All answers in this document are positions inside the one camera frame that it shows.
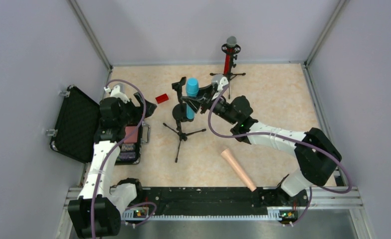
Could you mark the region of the black tripod clip mic stand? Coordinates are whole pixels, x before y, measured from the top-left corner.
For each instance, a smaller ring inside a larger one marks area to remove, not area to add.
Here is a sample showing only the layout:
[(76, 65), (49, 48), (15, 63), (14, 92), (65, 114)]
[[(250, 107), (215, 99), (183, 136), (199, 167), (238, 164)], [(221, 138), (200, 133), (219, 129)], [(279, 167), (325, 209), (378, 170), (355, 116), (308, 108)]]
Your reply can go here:
[(196, 133), (199, 133), (199, 132), (206, 132), (206, 128), (203, 128), (203, 129), (200, 129), (200, 130), (196, 130), (196, 131), (193, 131), (193, 132), (190, 132), (190, 133), (184, 133), (182, 131), (182, 121), (180, 119), (176, 119), (175, 122), (176, 122), (176, 129), (171, 128), (166, 123), (163, 123), (163, 126), (165, 126), (166, 128), (170, 129), (172, 132), (176, 133), (178, 135), (178, 137), (179, 137), (179, 144), (178, 144), (177, 153), (176, 153), (176, 157), (175, 157), (175, 163), (177, 163), (178, 160), (179, 160), (179, 153), (180, 153), (180, 148), (181, 148), (182, 141), (187, 141), (187, 139), (188, 139), (188, 137), (190, 135), (193, 135), (193, 134), (196, 134)]

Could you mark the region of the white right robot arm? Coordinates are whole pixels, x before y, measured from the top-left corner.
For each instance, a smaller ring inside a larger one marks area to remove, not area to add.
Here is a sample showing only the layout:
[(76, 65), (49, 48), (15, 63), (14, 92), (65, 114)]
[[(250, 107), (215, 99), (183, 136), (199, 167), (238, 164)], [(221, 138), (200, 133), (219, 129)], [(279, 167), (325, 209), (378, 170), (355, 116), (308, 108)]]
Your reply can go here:
[(227, 102), (223, 91), (217, 84), (211, 84), (201, 88), (196, 96), (182, 96), (181, 99), (196, 113), (208, 111), (232, 124), (230, 138), (294, 156), (298, 169), (278, 185), (288, 196), (293, 197), (313, 185), (326, 184), (342, 156), (322, 130), (313, 127), (304, 132), (266, 125), (251, 117), (253, 109), (245, 96)]

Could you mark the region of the red glitter microphone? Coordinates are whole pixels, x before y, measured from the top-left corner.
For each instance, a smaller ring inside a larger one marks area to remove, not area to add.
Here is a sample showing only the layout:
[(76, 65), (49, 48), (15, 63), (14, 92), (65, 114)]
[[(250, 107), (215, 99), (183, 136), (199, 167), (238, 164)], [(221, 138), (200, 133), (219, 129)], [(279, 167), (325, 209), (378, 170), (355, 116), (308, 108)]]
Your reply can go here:
[(228, 37), (226, 43), (222, 45), (222, 51), (226, 54), (224, 75), (228, 75), (231, 72), (231, 68), (233, 66), (233, 55), (237, 46), (237, 39), (235, 36)]

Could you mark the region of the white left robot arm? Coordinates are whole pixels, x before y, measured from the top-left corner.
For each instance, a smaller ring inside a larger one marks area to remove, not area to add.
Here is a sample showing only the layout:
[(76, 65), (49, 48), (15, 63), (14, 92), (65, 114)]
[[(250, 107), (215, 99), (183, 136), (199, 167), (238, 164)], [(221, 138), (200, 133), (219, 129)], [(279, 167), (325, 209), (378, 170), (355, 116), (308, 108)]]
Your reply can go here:
[(110, 192), (111, 175), (121, 152), (120, 145), (136, 135), (144, 118), (151, 116), (156, 109), (156, 105), (145, 100), (141, 93), (134, 96), (139, 106), (124, 93), (112, 92), (100, 102), (91, 167), (77, 199), (71, 200), (67, 207), (80, 239), (117, 235), (122, 214), (137, 198), (135, 183), (124, 183)]

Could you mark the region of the black shock mount tripod stand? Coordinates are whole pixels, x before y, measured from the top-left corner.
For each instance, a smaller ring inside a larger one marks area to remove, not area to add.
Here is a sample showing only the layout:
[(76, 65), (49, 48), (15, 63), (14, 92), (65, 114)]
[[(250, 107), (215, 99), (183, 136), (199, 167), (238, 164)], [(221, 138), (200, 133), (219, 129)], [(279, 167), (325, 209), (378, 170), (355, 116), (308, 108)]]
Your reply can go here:
[(222, 45), (221, 50), (226, 54), (224, 60), (224, 70), (223, 75), (228, 79), (229, 82), (236, 78), (237, 76), (245, 76), (246, 73), (233, 73), (232, 69), (236, 67), (234, 63), (238, 58), (238, 54), (241, 51), (241, 47), (238, 44), (228, 44), (225, 43)]

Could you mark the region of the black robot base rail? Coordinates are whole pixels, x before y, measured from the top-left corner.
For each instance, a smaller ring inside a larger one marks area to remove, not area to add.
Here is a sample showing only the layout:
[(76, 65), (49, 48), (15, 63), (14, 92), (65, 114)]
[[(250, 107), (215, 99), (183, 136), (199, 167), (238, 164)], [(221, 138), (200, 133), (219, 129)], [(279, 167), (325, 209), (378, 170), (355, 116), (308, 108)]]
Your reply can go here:
[(291, 197), (281, 188), (259, 187), (146, 187), (127, 178), (121, 184), (136, 185), (137, 197), (131, 205), (139, 207), (124, 213), (126, 219), (143, 219), (155, 210), (152, 219), (297, 219), (298, 210), (308, 205), (306, 190)]

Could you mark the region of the blue microphone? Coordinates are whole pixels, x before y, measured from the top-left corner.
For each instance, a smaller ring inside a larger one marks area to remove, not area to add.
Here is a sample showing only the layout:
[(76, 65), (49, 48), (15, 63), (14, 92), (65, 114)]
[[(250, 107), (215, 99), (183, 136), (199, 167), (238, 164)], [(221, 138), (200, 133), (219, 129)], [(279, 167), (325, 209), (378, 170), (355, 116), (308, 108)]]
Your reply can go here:
[[(196, 97), (199, 91), (198, 80), (196, 78), (188, 78), (186, 82), (186, 94), (189, 97)], [(189, 105), (186, 108), (186, 117), (189, 120), (193, 120), (195, 117), (194, 111)]]

